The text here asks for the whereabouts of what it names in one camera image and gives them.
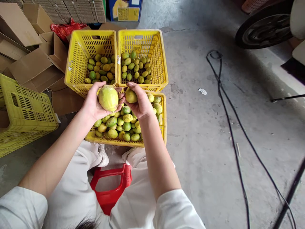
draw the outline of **wheel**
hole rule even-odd
[[[292,38],[290,31],[292,3],[293,1],[280,2],[251,16],[235,35],[237,46],[243,49],[261,49]]]

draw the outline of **plastic crate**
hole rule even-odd
[[[92,84],[85,84],[84,79],[89,77],[87,69],[88,59],[95,61],[95,55],[111,58],[117,56],[117,37],[114,30],[75,30],[72,33],[66,74],[64,83],[77,94],[86,97]],[[117,77],[117,65],[115,64],[115,80]]]
[[[120,30],[118,32],[118,71],[116,84],[126,87],[127,79],[122,79],[121,54],[124,52],[137,52],[137,57],[149,57],[151,63],[152,84],[139,84],[141,88],[149,91],[161,91],[168,84],[165,50],[161,30]],[[138,83],[134,78],[133,70],[127,70],[132,74],[132,82]]]
[[[49,97],[20,86],[0,74],[0,110],[7,111],[8,128],[0,132],[0,157],[56,130]]]
[[[151,93],[154,96],[160,96],[161,97],[161,106],[163,108],[162,113],[160,114],[160,130],[162,133],[162,137],[164,140],[164,143],[166,145],[166,98],[163,93],[160,92],[152,92],[152,91],[145,91],[146,93]],[[120,140],[119,138],[112,139],[112,138],[105,138],[105,137],[97,137],[95,135],[95,127],[92,127],[89,133],[87,134],[85,140],[88,142],[97,142],[97,143],[103,143],[108,145],[118,145],[118,146],[130,146],[130,147],[144,147],[143,141],[137,141],[137,142],[126,142],[124,140]]]

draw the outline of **crate handle hole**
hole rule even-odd
[[[136,35],[134,36],[135,39],[137,40],[142,40],[143,39],[143,35]]]
[[[18,101],[17,101],[17,98],[16,98],[15,94],[11,93],[11,96],[12,96],[12,100],[13,100],[14,105],[16,107],[19,107]]]
[[[91,36],[93,40],[100,40],[101,36]]]

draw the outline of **hair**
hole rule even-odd
[[[75,229],[96,229],[97,225],[94,221],[83,219]]]

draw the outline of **wire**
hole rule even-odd
[[[211,61],[210,61],[210,58],[215,59],[215,60],[219,60],[220,66],[219,66],[219,73],[218,73],[218,75],[217,75],[217,73],[216,73],[216,71],[215,71],[215,69],[214,69],[214,67],[213,67],[213,65],[212,65],[212,63],[211,63]],[[249,213],[248,198],[247,198],[245,186],[244,186],[243,179],[242,179],[241,167],[240,167],[240,163],[239,163],[239,156],[238,156],[238,151],[237,151],[236,144],[235,144],[235,140],[234,140],[234,135],[233,135],[233,131],[232,131],[232,126],[231,126],[229,114],[228,114],[228,111],[227,111],[227,108],[226,108],[224,99],[223,99],[223,97],[222,97],[222,92],[224,93],[224,95],[225,95],[225,97],[227,98],[227,100],[228,100],[230,106],[232,107],[232,109],[233,109],[233,111],[234,111],[234,113],[235,113],[235,116],[236,116],[236,118],[237,118],[237,121],[238,121],[238,123],[239,123],[239,125],[240,125],[240,127],[241,127],[241,129],[242,129],[242,131],[243,131],[243,133],[244,133],[244,135],[245,135],[245,137],[246,137],[248,143],[250,144],[250,146],[251,146],[253,152],[255,153],[257,159],[259,160],[260,164],[262,165],[262,167],[263,167],[264,170],[266,171],[266,173],[267,173],[269,179],[271,180],[271,182],[272,182],[272,184],[273,184],[275,190],[278,192],[278,194],[280,195],[280,197],[284,200],[285,204],[287,205],[287,207],[288,207],[288,209],[289,209],[289,211],[290,211],[291,217],[292,217],[292,221],[293,221],[293,225],[294,225],[293,228],[296,229],[297,227],[296,227],[295,219],[294,219],[293,213],[292,213],[292,211],[291,211],[291,209],[290,209],[290,206],[289,206],[289,204],[287,203],[287,200],[283,197],[282,193],[280,192],[280,190],[278,189],[276,183],[274,182],[272,176],[270,175],[268,169],[266,168],[266,166],[265,166],[264,163],[262,162],[261,158],[259,157],[258,153],[256,152],[256,150],[255,150],[255,148],[254,148],[254,145],[252,144],[251,140],[249,139],[249,137],[248,137],[248,135],[247,135],[247,133],[246,133],[246,131],[245,131],[245,129],[244,129],[244,127],[243,127],[243,125],[242,125],[240,119],[239,119],[239,116],[238,116],[238,114],[237,114],[237,112],[236,112],[236,110],[235,110],[235,107],[233,106],[233,104],[232,104],[230,98],[228,97],[228,95],[227,95],[225,89],[224,89],[223,86],[222,86],[222,82],[221,82],[222,54],[221,54],[219,51],[217,51],[217,50],[211,50],[211,51],[207,54],[206,59],[207,59],[207,61],[209,62],[210,66],[211,66],[211,68],[212,68],[212,70],[213,70],[213,73],[214,73],[214,75],[215,75],[215,78],[216,78],[216,80],[217,80],[217,82],[218,82],[218,94],[219,94],[219,96],[220,96],[220,98],[221,98],[221,102],[222,102],[222,104],[223,104],[223,107],[224,107],[224,110],[225,110],[225,113],[226,113],[226,117],[227,117],[227,121],[228,121],[228,124],[229,124],[229,129],[230,129],[230,133],[231,133],[231,137],[232,137],[233,148],[234,148],[234,152],[235,152],[236,164],[237,164],[237,168],[238,168],[238,174],[239,174],[239,178],[240,178],[240,182],[241,182],[241,187],[242,187],[242,191],[243,191],[243,195],[244,195],[244,199],[245,199],[245,205],[246,205],[246,211],[247,211],[247,227],[248,227],[248,229],[250,229],[250,213]]]

